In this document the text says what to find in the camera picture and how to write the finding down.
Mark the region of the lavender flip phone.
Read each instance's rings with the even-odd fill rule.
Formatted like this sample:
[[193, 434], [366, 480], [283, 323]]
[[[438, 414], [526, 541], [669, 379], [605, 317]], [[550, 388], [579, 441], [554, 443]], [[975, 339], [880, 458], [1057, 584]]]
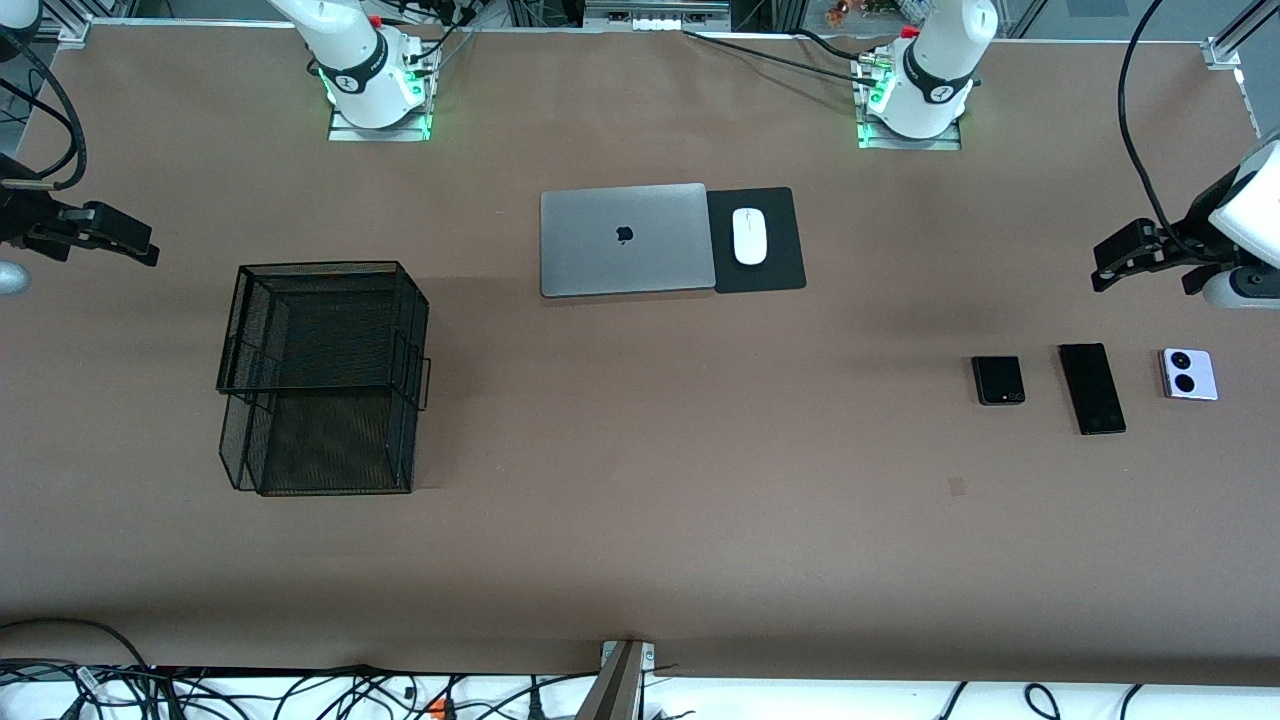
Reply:
[[1216, 401], [1219, 391], [1212, 357], [1198, 348], [1164, 348], [1160, 354], [1167, 398]]

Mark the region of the long black smartphone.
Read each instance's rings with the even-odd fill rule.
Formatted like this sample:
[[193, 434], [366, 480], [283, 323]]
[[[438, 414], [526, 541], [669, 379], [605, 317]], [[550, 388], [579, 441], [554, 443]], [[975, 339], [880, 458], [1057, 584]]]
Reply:
[[1102, 343], [1060, 345], [1076, 428], [1082, 436], [1121, 434], [1126, 421]]

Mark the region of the small black flip phone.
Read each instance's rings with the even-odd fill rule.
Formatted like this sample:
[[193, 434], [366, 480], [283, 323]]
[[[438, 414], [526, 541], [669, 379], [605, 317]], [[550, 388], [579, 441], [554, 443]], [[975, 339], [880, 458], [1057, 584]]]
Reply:
[[972, 370], [980, 405], [1012, 406], [1025, 402], [1027, 392], [1018, 356], [974, 356]]

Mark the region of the black two-tier mesh tray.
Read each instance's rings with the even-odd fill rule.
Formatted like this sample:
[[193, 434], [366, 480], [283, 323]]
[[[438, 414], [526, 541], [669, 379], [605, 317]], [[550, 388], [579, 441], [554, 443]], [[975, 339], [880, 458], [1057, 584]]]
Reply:
[[410, 493], [429, 311], [394, 261], [242, 266], [216, 382], [230, 486], [262, 497]]

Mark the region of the black mouse pad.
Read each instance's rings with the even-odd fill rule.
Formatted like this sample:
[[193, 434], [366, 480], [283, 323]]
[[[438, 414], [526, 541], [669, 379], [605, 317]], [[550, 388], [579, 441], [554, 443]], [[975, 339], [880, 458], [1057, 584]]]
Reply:
[[[792, 190], [726, 190], [707, 193], [717, 293], [800, 290], [806, 286]], [[759, 266], [742, 266], [732, 251], [731, 215], [737, 208], [764, 211], [769, 251]]]

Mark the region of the white computer mouse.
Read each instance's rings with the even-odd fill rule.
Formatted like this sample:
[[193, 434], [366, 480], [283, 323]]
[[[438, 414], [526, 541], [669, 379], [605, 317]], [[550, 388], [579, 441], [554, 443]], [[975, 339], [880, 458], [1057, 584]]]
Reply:
[[759, 266], [768, 258], [765, 214], [756, 208], [737, 208], [731, 215], [732, 251], [742, 266]]

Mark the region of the silver closed laptop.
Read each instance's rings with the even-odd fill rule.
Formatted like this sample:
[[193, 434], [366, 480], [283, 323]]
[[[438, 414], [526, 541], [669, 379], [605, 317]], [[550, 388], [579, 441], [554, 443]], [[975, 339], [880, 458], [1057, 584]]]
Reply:
[[710, 290], [701, 183], [548, 191], [540, 197], [540, 293], [572, 299]]

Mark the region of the white power strip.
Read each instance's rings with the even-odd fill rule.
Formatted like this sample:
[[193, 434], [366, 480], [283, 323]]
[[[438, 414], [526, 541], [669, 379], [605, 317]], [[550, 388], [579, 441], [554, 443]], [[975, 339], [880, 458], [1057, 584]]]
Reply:
[[730, 0], [582, 0], [582, 27], [600, 32], [730, 32]]

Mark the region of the aluminium frame profile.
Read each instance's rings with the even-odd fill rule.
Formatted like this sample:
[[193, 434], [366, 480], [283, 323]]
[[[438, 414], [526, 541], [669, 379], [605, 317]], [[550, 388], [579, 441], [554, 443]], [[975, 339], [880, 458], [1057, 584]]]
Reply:
[[1280, 0], [1251, 0], [1216, 35], [1199, 44], [1206, 65], [1211, 70], [1238, 68], [1244, 42], [1276, 15], [1280, 15]]
[[92, 19], [96, 0], [40, 0], [41, 24], [37, 38], [41, 42], [83, 45]]

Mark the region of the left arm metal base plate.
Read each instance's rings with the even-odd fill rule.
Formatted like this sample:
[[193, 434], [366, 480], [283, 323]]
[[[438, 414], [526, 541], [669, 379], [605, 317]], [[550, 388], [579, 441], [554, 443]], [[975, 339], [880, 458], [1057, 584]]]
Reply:
[[[855, 78], [876, 79], [882, 85], [890, 77], [887, 47], [859, 53], [858, 59], [850, 61], [850, 70]], [[860, 149], [955, 152], [963, 147], [961, 122], [957, 118], [951, 120], [943, 133], [933, 138], [909, 138], [893, 132], [882, 118], [870, 113], [873, 95], [870, 87], [854, 85], [852, 96]]]

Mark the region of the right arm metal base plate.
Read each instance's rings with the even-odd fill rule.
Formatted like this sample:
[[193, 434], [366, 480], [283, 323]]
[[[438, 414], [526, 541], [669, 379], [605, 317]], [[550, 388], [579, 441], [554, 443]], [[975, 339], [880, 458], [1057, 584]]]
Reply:
[[436, 68], [431, 61], [410, 67], [388, 63], [356, 94], [355, 81], [333, 83], [323, 77], [332, 105], [330, 141], [422, 142], [433, 133]]

